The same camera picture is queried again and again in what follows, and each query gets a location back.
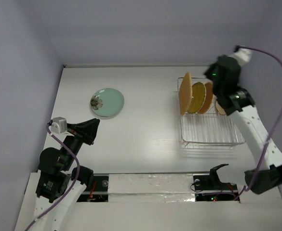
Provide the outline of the green ceramic flower plate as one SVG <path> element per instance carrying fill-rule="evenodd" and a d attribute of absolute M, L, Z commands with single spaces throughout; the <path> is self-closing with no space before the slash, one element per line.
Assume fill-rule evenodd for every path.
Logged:
<path fill-rule="evenodd" d="M 101 117 L 117 115 L 124 106 L 123 94 L 113 88 L 104 88 L 97 91 L 90 99 L 90 108 Z"/>

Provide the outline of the large oval woven tray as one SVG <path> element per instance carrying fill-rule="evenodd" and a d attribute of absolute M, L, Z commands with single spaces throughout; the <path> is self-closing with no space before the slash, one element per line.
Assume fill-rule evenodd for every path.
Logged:
<path fill-rule="evenodd" d="M 183 116 L 189 108 L 192 99 L 191 73 L 187 72 L 179 89 L 180 114 Z"/>

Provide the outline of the small orange woven tray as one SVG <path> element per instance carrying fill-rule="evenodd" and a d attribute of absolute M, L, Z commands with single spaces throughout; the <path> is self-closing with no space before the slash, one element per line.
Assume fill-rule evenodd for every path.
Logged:
<path fill-rule="evenodd" d="M 203 103 L 203 106 L 198 111 L 198 114 L 205 114 L 211 107 L 211 104 L 214 99 L 214 93 L 213 93 L 213 84 L 211 82 L 207 82 L 205 85 L 206 88 L 206 96 L 205 101 Z"/>

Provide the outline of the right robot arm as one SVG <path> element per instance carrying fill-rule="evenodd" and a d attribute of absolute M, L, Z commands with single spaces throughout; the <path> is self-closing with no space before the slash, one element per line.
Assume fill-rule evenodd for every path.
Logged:
<path fill-rule="evenodd" d="M 218 104 L 240 130 L 257 164 L 245 171 L 245 182 L 253 193 L 262 194 L 282 184 L 282 152 L 269 137 L 251 94 L 239 86 L 241 68 L 235 57 L 221 55 L 204 75 L 212 81 Z"/>

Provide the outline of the beige ceramic bird plate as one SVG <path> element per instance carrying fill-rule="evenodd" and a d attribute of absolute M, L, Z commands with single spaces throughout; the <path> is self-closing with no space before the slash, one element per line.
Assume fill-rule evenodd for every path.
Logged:
<path fill-rule="evenodd" d="M 215 101 L 215 108 L 216 108 L 216 111 L 217 111 L 220 115 L 222 115 L 222 116 L 225 116 L 225 115 L 226 115 L 225 110 L 220 106 L 220 104 L 218 103 L 217 100 Z"/>

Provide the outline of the green-rimmed round woven tray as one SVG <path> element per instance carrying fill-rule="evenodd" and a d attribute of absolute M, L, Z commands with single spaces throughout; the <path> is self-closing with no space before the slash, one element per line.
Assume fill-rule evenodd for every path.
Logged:
<path fill-rule="evenodd" d="M 192 99 L 188 107 L 188 113 L 197 113 L 203 106 L 206 97 L 205 85 L 197 82 L 192 85 Z"/>

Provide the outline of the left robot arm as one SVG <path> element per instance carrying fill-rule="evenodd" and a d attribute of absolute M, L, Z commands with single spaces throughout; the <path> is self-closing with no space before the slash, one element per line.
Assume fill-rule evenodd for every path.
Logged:
<path fill-rule="evenodd" d="M 47 133 L 60 149 L 49 147 L 40 154 L 34 217 L 26 230 L 62 230 L 79 196 L 92 187 L 94 172 L 80 165 L 77 154 L 83 144 L 94 143 L 99 124 L 97 118 L 70 124 L 63 117 L 47 123 Z"/>

